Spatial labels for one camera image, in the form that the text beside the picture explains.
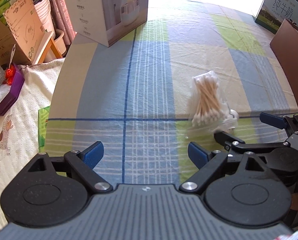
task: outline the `plaid tablecloth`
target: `plaid tablecloth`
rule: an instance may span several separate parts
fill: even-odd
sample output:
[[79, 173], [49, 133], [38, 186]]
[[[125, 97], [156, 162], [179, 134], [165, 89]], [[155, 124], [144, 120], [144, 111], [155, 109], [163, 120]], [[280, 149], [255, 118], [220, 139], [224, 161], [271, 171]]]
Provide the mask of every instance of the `plaid tablecloth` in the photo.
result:
[[[195, 1], [149, 8], [148, 22], [110, 48], [78, 34], [52, 98], [45, 150], [58, 156], [99, 140], [105, 156], [95, 171], [110, 183], [178, 185], [196, 170], [185, 138], [191, 78], [209, 70], [242, 117], [236, 136], [283, 140], [258, 119], [298, 112], [272, 38], [251, 15]], [[191, 140], [221, 149], [212, 135]]]

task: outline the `red ornament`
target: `red ornament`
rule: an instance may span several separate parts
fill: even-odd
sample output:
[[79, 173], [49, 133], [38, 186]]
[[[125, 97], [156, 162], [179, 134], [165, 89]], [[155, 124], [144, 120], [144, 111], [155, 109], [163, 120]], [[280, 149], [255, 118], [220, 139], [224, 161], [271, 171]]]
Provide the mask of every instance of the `red ornament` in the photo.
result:
[[5, 83], [8, 85], [12, 85], [13, 82], [13, 78], [15, 75], [16, 69], [13, 65], [10, 66], [10, 68], [5, 70]]
[[9, 77], [9, 78], [7, 79], [7, 84], [8, 84], [8, 85], [12, 85], [13, 78], [14, 78], [14, 77]]

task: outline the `brown panel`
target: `brown panel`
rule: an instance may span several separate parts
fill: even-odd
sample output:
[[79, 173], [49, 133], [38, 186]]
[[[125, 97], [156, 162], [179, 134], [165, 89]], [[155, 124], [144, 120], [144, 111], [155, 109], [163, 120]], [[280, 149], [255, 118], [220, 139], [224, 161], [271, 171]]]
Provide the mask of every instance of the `brown panel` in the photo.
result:
[[298, 105], [298, 33], [289, 21], [284, 20], [270, 47], [276, 55]]

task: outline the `blue gripper pad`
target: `blue gripper pad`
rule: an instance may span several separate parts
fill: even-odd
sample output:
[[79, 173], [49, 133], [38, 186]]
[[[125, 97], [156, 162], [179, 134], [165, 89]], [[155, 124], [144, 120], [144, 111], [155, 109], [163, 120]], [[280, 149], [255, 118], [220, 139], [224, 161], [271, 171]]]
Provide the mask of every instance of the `blue gripper pad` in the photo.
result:
[[279, 117], [273, 114], [267, 114], [264, 112], [260, 113], [259, 119], [262, 123], [269, 124], [278, 129], [285, 129], [287, 127], [287, 123], [285, 122], [285, 119], [283, 117]]
[[93, 169], [104, 156], [104, 145], [102, 142], [95, 142], [93, 145], [80, 153], [80, 159]]
[[206, 150], [195, 142], [188, 144], [188, 157], [198, 169], [201, 169], [209, 161]]

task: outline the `white bedsheet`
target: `white bedsheet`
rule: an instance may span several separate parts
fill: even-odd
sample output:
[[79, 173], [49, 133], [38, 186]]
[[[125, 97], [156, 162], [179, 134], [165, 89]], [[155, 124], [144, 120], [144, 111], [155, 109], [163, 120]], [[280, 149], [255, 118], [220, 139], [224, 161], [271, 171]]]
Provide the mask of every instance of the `white bedsheet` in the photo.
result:
[[[0, 117], [0, 195], [38, 152], [38, 110], [49, 106], [64, 59], [22, 68], [25, 83], [17, 102]], [[6, 225], [0, 207], [0, 229]]]

